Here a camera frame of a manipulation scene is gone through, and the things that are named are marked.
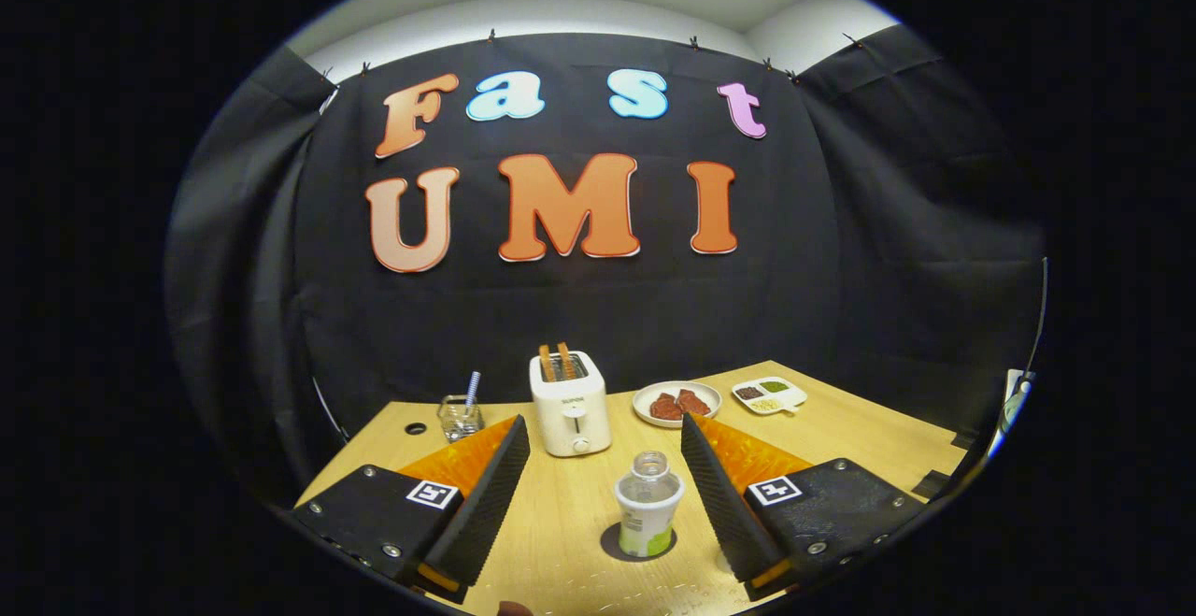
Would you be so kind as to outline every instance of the striped straw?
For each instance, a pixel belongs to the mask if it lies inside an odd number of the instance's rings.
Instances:
[[[474,408],[474,402],[477,400],[477,382],[482,379],[482,373],[475,370],[474,374],[469,377],[469,391],[465,391],[465,408]]]

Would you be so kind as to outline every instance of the orange letter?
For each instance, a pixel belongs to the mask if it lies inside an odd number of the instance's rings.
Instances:
[[[691,161],[685,169],[697,182],[697,232],[690,249],[701,255],[728,255],[739,242],[731,233],[731,202],[727,190],[736,170],[716,161]]]
[[[453,92],[457,89],[457,77],[453,74],[438,75],[435,79],[425,80],[423,84],[403,87],[399,92],[392,92],[383,104],[389,109],[386,112],[386,132],[382,144],[374,148],[374,157],[384,159],[392,157],[397,152],[405,152],[407,148],[422,142],[427,132],[415,127],[415,117],[422,117],[423,122],[435,121],[440,114],[440,92]]]
[[[407,246],[398,232],[398,197],[405,178],[385,178],[366,189],[370,200],[370,240],[374,257],[393,272],[423,272],[440,263],[448,250],[448,187],[457,183],[456,167],[423,172],[415,183],[423,189],[428,232],[419,246]]]
[[[499,246],[502,261],[539,261],[548,246],[536,237],[536,219],[548,232],[556,254],[570,255],[590,216],[590,236],[581,251],[591,257],[623,257],[640,251],[631,236],[627,185],[635,159],[621,153],[598,153],[572,191],[547,157],[508,157],[499,172],[511,181],[511,237]]]

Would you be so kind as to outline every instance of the wooden table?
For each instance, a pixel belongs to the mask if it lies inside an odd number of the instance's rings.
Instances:
[[[731,396],[737,383],[767,374],[780,374],[806,391],[808,400],[797,415],[755,415]],[[948,429],[868,402],[776,361],[695,382],[722,395],[718,421],[813,464],[837,457],[854,459],[907,493],[932,469],[953,472],[964,457],[963,450],[951,445],[954,434]],[[556,458],[543,450],[531,402],[482,404],[487,425],[521,413],[527,422],[531,457],[486,567],[460,609],[493,616],[500,600],[512,600],[525,604],[537,616],[716,615],[736,614],[783,594],[748,600],[744,587],[720,561],[714,530],[681,455],[681,431],[642,421],[631,410],[633,394],[608,396],[611,447],[570,458]],[[297,506],[362,464],[397,471],[446,446],[435,410],[435,404],[386,405],[316,476]],[[427,432],[407,434],[403,428],[411,421],[422,421]],[[689,489],[673,518],[676,547],[655,560],[629,563],[606,555],[599,537],[620,520],[612,492],[616,480],[645,450],[663,451]]]

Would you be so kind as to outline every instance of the plastic bottle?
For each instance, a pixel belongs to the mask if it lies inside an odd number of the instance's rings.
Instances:
[[[685,484],[669,470],[660,451],[641,451],[631,471],[615,483],[623,510],[618,545],[627,555],[651,557],[664,553],[672,536],[672,516]]]

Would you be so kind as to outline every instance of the blue letter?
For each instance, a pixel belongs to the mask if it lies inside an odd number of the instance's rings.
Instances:
[[[530,71],[508,71],[477,84],[481,96],[474,97],[465,114],[474,121],[494,121],[498,117],[533,117],[544,108],[539,99],[539,77]]]
[[[669,85],[654,71],[612,71],[606,77],[606,85],[615,91],[615,96],[610,97],[610,109],[621,117],[661,117],[669,110],[669,100],[664,96]]]

